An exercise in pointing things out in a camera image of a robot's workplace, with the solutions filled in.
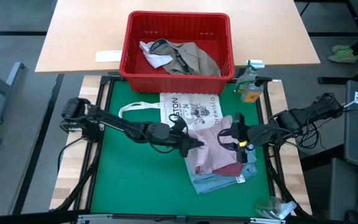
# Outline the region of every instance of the white cloth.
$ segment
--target white cloth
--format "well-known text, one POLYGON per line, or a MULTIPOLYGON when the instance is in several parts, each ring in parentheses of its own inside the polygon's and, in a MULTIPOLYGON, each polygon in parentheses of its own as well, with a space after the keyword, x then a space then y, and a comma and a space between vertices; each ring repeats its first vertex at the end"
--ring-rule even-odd
POLYGON ((170 63, 173 60, 170 55, 156 55, 149 53, 150 46, 153 43, 154 42, 149 42, 145 44, 143 41, 139 42, 139 47, 143 50, 143 54, 151 66, 153 66, 153 68, 158 68, 159 66, 170 63))
POLYGON ((173 126, 169 120, 171 114, 181 116, 190 130, 209 128, 223 119, 218 95, 192 93, 160 93, 159 103, 135 102, 122 107, 122 112, 146 108, 160 109, 161 122, 173 126))

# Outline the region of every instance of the spray bottle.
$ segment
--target spray bottle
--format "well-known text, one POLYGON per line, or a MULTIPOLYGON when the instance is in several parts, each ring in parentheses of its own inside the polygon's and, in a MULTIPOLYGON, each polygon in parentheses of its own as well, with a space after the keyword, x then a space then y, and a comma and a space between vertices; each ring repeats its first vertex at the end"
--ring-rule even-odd
POLYGON ((255 82, 257 70, 264 67, 265 64, 261 60, 248 60, 246 71, 237 79, 234 85, 234 93, 243 94, 244 88, 250 83, 255 82))
POLYGON ((264 91, 264 85, 272 81, 271 78, 256 77, 255 83, 250 83, 244 89, 241 95, 241 101, 244 103, 253 103, 258 100, 260 94, 264 91))

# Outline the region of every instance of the wooden board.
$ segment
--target wooden board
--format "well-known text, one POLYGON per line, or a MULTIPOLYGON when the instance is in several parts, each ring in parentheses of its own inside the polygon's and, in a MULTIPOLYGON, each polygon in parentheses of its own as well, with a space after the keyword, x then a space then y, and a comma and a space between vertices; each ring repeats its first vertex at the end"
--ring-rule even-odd
MULTIPOLYGON (((101 77, 99 76, 85 76, 80 91, 80 97, 87 98, 92 103, 95 103, 98 94, 100 78, 101 77)), ((281 82, 270 82, 268 84, 268 92, 273 114, 287 109, 287 101, 285 99, 284 89, 281 82)), ((104 105, 105 97, 106 94, 104 94, 102 105, 104 105)), ((263 95, 261 96, 261 100, 264 118, 267 119, 266 110, 264 108, 263 95)), ((67 143, 76 140, 79 138, 79 136, 79 132, 70 133, 67 143)), ((85 154, 85 147, 85 142, 79 142, 78 144, 75 144, 74 146, 66 149, 63 155, 62 165, 60 167, 60 172, 58 174, 55 190, 52 196, 52 201, 50 204, 51 209, 58 207, 78 183, 81 172, 81 165, 85 154)), ((302 206, 302 208, 311 214, 309 197, 306 190, 305 180, 303 178, 298 150, 295 146, 285 144, 280 150, 280 156, 282 160, 285 183, 289 191, 294 196, 295 200, 297 200, 298 203, 302 206)), ((277 186, 275 190, 276 194, 280 195, 280 191, 277 186)), ((85 208, 85 200, 86 194, 83 194, 80 208, 85 208)))
POLYGON ((132 11, 223 12, 230 17, 234 64, 317 64, 319 58, 293 0, 59 0, 35 69, 40 73, 106 72, 119 62, 95 54, 122 50, 132 11))

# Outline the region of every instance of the yellow tag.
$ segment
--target yellow tag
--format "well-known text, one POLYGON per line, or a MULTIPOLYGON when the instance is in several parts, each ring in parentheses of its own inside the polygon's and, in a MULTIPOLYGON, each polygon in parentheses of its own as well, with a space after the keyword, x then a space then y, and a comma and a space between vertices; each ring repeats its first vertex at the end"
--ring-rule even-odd
POLYGON ((247 141, 239 142, 240 147, 245 147, 247 145, 247 141))

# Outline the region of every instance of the gray floor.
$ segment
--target gray floor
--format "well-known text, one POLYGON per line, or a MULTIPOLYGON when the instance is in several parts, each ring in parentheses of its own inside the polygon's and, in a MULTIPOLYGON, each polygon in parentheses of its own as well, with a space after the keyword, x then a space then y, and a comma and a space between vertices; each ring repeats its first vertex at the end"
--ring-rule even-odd
MULTIPOLYGON (((354 1, 358 12, 358 1, 354 1)), ((52 1, 45 0, 0 0, 0 30, 46 30, 50 18, 52 1)), ((297 3, 301 11, 305 3, 297 3)), ((344 5, 311 3, 303 14, 303 22, 310 32, 354 32, 356 26, 344 5)), ((344 86, 319 85, 318 76, 352 77, 358 72, 356 65, 342 65, 327 60, 331 47, 336 44, 353 44, 357 38, 312 38, 321 65, 267 67, 260 75, 283 80, 289 108, 309 105, 318 95, 334 93, 344 101, 344 86)), ((6 111, 4 123, 0 125, 0 215, 10 212, 23 171, 28 163, 34 139, 41 124, 56 75, 37 75, 34 68, 39 57, 44 37, 0 37, 0 77, 5 79, 15 61, 21 61, 27 69, 21 73, 15 94, 6 111)), ((24 212, 48 210, 57 173, 57 156, 65 145, 67 135, 59 129, 59 114, 67 99, 77 96, 82 75, 66 75, 47 138, 40 156, 34 181, 25 203, 24 212)), ((344 119, 338 118, 321 129, 322 143, 326 148, 343 142, 344 119)), ((320 145, 313 150, 301 149, 301 156, 324 150, 320 145)), ((316 185, 313 175, 305 174, 311 195, 316 185)))

